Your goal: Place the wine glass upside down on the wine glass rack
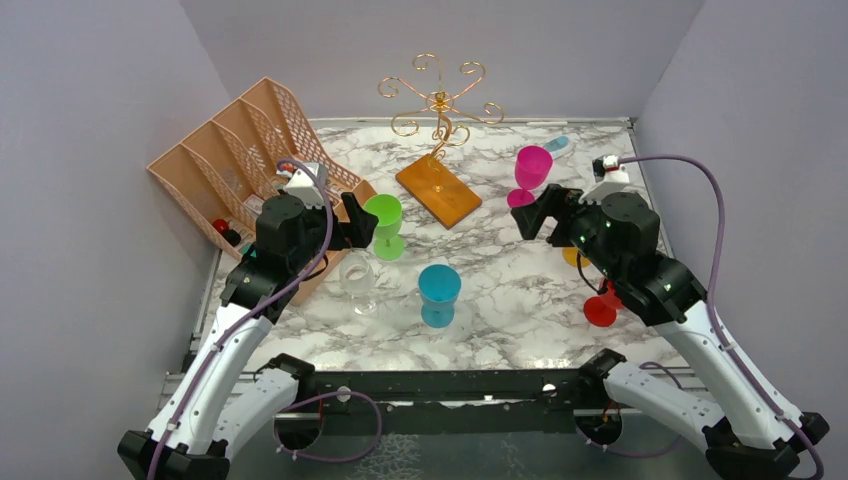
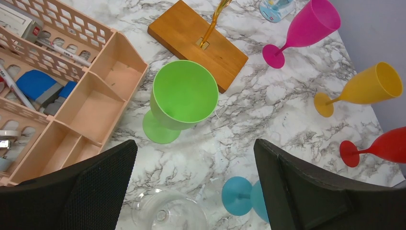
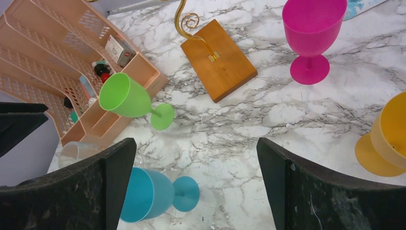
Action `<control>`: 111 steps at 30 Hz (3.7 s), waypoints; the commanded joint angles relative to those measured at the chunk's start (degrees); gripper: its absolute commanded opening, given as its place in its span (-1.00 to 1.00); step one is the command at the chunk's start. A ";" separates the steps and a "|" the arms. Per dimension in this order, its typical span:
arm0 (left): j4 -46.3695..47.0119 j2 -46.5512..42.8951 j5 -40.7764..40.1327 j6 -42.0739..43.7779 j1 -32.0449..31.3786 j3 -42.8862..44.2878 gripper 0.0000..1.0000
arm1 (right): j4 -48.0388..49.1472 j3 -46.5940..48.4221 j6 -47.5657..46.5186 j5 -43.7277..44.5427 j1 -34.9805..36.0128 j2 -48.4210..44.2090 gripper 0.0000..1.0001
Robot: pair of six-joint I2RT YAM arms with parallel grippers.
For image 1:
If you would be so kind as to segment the green wine glass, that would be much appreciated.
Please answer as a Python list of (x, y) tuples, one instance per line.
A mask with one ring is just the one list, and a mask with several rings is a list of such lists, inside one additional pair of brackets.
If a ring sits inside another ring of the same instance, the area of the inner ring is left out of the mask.
[(374, 230), (375, 255), (385, 261), (397, 260), (405, 249), (405, 242), (399, 236), (403, 220), (400, 200), (390, 194), (377, 194), (367, 200), (364, 210), (378, 219)]

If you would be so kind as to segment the clear wine glass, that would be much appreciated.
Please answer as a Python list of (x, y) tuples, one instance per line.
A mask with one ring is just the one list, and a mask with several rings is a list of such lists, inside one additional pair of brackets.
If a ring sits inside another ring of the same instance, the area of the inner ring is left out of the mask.
[(372, 296), (376, 276), (371, 264), (363, 256), (350, 253), (338, 265), (340, 285), (349, 296), (353, 311), (359, 315), (370, 315), (377, 311), (377, 302)]

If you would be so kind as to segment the blue wine glass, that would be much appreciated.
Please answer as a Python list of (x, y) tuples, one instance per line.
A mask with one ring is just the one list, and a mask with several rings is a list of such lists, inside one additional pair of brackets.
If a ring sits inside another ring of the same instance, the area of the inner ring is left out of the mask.
[(418, 277), (422, 321), (432, 328), (447, 327), (453, 321), (461, 286), (461, 278), (452, 267), (444, 264), (426, 267)]

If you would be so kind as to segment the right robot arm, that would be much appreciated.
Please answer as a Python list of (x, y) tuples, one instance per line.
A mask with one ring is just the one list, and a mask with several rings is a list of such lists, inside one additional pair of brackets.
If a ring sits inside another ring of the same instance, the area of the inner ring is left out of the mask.
[(640, 195), (618, 192), (584, 204), (579, 190), (550, 185), (511, 214), (526, 240), (554, 219), (549, 243), (574, 247), (597, 267), (608, 293), (672, 345), (710, 394), (691, 395), (605, 349), (579, 370), (585, 404), (613, 401), (640, 410), (701, 450), (724, 479), (787, 479), (801, 454), (828, 433), (820, 414), (780, 395), (727, 327), (710, 318), (700, 281), (659, 251), (659, 216)]

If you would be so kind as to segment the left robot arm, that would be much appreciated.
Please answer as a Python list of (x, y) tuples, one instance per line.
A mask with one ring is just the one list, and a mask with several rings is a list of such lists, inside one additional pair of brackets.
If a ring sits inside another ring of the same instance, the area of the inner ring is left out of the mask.
[(127, 431), (117, 452), (135, 479), (224, 479), (232, 458), (266, 419), (313, 401), (311, 364), (282, 355), (246, 397), (228, 399), (247, 361), (302, 282), (329, 251), (365, 248), (378, 219), (352, 192), (338, 219), (324, 197), (265, 201), (256, 239), (228, 274), (213, 327), (168, 403), (143, 431)]

